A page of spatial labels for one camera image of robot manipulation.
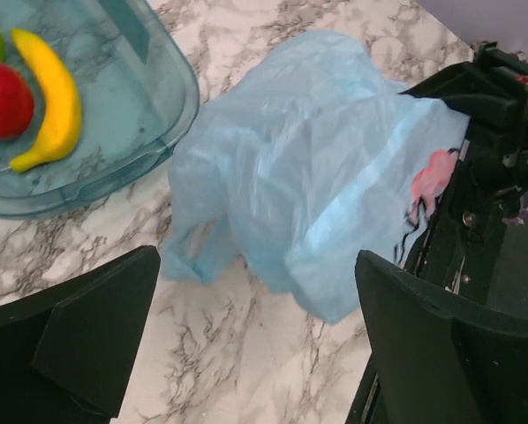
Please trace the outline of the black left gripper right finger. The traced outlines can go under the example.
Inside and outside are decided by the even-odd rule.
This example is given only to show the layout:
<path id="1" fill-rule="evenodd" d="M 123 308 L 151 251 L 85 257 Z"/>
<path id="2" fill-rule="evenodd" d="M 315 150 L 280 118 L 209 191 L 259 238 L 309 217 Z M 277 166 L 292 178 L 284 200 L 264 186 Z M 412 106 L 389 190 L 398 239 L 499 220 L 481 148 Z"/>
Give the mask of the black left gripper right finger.
<path id="1" fill-rule="evenodd" d="M 370 251 L 355 275 L 389 422 L 528 423 L 528 320 Z"/>

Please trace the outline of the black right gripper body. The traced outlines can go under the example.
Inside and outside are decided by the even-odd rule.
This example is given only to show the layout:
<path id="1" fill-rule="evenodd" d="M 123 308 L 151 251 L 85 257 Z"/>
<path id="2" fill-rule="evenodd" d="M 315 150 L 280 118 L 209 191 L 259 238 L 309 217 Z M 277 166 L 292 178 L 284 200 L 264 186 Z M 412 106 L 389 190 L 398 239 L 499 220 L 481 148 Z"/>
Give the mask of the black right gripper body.
<path id="1" fill-rule="evenodd" d="M 505 79 L 515 122 L 470 118 L 451 180 L 406 262 L 413 275 L 483 304 L 508 225 L 528 216 L 528 61 L 495 42 L 473 44 L 465 61 Z"/>

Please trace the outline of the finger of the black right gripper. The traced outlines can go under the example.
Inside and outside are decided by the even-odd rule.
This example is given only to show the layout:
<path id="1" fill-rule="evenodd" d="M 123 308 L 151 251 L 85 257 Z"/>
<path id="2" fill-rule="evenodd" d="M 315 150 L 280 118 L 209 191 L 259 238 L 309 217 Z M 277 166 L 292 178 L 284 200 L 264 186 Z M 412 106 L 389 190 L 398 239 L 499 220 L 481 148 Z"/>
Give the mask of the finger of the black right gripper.
<path id="1" fill-rule="evenodd" d="M 518 100 L 506 80 L 462 62 L 450 65 L 402 92 L 415 98 L 443 100 L 452 110 L 479 122 L 515 122 Z"/>

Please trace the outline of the light blue plastic bag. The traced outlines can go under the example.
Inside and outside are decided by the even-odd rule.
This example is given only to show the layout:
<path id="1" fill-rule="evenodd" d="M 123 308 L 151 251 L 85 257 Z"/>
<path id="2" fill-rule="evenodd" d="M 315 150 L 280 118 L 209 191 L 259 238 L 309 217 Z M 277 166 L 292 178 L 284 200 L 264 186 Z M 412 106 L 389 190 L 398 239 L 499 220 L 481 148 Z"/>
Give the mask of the light blue plastic bag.
<path id="1" fill-rule="evenodd" d="M 404 261 L 468 124 L 385 79 L 348 35 L 277 45 L 177 144 L 167 278 L 211 284 L 242 255 L 271 292 L 340 322 L 359 306 L 358 253 Z"/>

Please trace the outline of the red fake apple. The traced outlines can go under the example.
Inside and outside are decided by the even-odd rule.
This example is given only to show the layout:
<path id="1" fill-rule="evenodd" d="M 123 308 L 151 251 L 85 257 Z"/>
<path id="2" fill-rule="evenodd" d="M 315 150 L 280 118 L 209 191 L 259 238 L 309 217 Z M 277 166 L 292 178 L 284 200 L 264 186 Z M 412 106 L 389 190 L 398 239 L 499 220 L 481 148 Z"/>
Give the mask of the red fake apple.
<path id="1" fill-rule="evenodd" d="M 0 63 L 0 140 L 19 137 L 34 115 L 34 97 L 23 77 Z"/>

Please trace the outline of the yellow fake banana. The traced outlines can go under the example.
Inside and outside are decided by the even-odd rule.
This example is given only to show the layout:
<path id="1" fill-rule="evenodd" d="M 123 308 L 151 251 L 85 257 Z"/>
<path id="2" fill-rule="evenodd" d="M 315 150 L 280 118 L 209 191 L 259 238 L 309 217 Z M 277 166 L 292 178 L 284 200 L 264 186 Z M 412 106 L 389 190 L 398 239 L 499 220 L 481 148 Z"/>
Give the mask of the yellow fake banana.
<path id="1" fill-rule="evenodd" d="M 75 149 L 82 130 L 82 105 L 72 74 L 39 35 L 21 28 L 13 28 L 10 35 L 44 98 L 44 115 L 33 145 L 9 162 L 12 170 L 22 173 L 62 160 Z"/>

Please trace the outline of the teal transparent plastic tray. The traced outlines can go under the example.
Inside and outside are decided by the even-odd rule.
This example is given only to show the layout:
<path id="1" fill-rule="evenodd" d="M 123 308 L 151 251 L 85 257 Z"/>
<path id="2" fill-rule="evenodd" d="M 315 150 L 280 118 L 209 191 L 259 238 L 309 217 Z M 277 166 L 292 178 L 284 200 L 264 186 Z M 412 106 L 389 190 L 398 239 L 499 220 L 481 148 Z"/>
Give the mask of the teal transparent plastic tray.
<path id="1" fill-rule="evenodd" d="M 83 128 L 65 159 L 24 173 L 9 161 L 29 149 L 43 118 L 43 97 L 19 53 L 7 63 L 34 92 L 34 120 L 18 139 L 0 142 L 0 218 L 33 219 L 86 206 L 164 163 L 200 106 L 196 77 L 145 1 L 0 1 L 0 30 L 38 34 L 72 73 Z"/>

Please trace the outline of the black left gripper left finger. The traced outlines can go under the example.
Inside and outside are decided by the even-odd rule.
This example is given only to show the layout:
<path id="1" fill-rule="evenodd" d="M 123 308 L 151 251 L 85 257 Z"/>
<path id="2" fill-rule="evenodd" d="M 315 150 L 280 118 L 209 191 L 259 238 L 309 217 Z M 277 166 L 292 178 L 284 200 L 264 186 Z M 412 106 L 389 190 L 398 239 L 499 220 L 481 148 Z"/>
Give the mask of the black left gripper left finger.
<path id="1" fill-rule="evenodd" d="M 119 415 L 160 269 L 140 246 L 0 306 L 0 423 L 108 423 Z"/>

